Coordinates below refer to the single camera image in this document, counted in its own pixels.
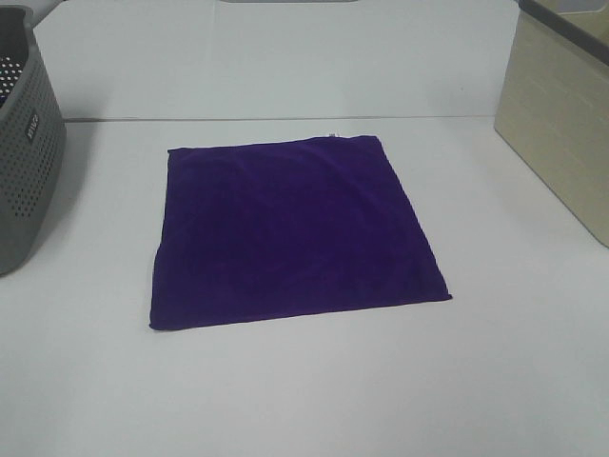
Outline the grey perforated plastic basket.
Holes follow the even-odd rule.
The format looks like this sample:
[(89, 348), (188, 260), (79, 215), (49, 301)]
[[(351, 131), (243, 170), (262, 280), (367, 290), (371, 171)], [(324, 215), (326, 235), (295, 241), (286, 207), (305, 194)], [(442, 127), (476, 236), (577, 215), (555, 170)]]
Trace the grey perforated plastic basket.
[(62, 167), (67, 131), (32, 9), (1, 8), (1, 273), (28, 258)]

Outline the beige storage box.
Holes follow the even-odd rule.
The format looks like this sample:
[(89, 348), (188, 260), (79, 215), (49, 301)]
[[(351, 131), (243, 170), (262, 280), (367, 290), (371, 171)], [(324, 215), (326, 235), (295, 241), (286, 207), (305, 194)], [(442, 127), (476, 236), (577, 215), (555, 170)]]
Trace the beige storage box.
[(608, 4), (520, 1), (494, 128), (608, 243)]

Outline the purple towel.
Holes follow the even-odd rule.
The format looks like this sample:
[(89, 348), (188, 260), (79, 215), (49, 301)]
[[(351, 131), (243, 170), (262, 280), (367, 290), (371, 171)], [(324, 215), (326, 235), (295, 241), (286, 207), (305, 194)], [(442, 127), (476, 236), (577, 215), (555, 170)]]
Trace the purple towel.
[(151, 328), (204, 328), (450, 297), (378, 137), (169, 152)]

